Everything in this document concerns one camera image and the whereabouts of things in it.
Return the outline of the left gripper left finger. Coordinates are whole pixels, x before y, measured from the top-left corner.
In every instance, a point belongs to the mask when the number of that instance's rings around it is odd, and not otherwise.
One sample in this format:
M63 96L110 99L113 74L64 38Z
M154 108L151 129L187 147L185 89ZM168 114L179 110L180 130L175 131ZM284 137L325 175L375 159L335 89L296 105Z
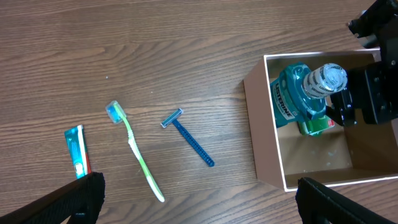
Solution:
M96 223L104 198L104 176L92 172L2 216L1 223Z

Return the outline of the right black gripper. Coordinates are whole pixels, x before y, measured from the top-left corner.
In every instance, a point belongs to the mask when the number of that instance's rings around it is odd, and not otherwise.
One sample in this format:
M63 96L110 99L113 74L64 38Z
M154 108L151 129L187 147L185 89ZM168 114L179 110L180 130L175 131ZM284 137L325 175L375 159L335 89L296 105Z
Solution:
M348 71L348 87L330 95L326 115L340 126L356 124L355 109L365 123L381 124L397 118L397 19L377 34L381 60Z

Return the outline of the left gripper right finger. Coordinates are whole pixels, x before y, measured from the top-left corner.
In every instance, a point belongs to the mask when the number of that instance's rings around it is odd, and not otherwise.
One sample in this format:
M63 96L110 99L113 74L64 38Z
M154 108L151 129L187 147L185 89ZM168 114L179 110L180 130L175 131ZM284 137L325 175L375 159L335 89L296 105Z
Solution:
M391 223L362 205L309 177L298 180L295 195L303 223Z

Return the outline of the green soap packet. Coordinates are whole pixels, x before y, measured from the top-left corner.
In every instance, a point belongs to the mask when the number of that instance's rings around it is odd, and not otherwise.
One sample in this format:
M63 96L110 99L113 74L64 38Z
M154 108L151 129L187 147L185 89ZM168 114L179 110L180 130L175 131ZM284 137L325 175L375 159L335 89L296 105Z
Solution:
M310 121L298 122L297 124L300 133L304 136L319 136L325 130L335 127L335 122L327 115Z

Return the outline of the blue mouthwash bottle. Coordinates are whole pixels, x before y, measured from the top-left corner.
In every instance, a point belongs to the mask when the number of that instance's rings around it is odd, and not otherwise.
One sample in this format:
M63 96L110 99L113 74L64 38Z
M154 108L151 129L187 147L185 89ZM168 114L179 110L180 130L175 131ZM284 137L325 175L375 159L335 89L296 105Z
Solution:
M348 76L343 67L326 63L311 70L306 64L291 64L270 84L277 128L326 115L326 97L343 90Z

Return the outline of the green white toothbrush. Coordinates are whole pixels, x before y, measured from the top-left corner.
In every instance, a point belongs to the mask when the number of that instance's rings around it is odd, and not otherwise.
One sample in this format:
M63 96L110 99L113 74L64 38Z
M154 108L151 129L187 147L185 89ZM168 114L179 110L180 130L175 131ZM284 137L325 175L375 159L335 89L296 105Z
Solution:
M162 194L161 190L159 189L159 186L157 185L155 179L153 178L146 162L144 161L144 158L141 155L141 152L137 146L131 125L129 124L129 121L127 120L127 115L125 114L121 105L116 100L114 100L109 105L106 106L106 112L113 123L115 123L115 124L124 123L126 130L127 130L127 136L128 136L127 142L141 166L141 169L146 177L147 183L149 184L154 195L157 197L158 201L165 202L165 197L163 196L163 194Z

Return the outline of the blue disposable razor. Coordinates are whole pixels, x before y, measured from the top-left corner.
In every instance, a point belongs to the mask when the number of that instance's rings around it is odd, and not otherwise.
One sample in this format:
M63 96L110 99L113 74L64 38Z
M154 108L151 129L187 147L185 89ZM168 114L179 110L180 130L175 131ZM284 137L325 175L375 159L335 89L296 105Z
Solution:
M194 137L180 124L178 118L183 114L183 109L179 108L174 111L169 117L167 117L163 122L161 122L161 126L163 128L167 128L171 124L173 124L180 134L185 138L185 140L191 145L191 147L196 151L196 153L205 161L205 163L209 167L214 167L215 162L213 159L206 153L206 151L199 145L199 143L194 139Z

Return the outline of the white cardboard box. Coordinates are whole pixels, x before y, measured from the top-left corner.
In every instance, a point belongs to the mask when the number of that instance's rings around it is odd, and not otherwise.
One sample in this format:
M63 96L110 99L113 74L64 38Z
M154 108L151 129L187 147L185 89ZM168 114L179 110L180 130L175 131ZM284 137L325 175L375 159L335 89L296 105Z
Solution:
M396 179L397 121L366 124L360 111L351 127L328 117L281 128L274 121L270 84L285 67L336 63L351 69L379 59L378 49L262 56L243 81L257 178L286 192L302 177L329 187Z

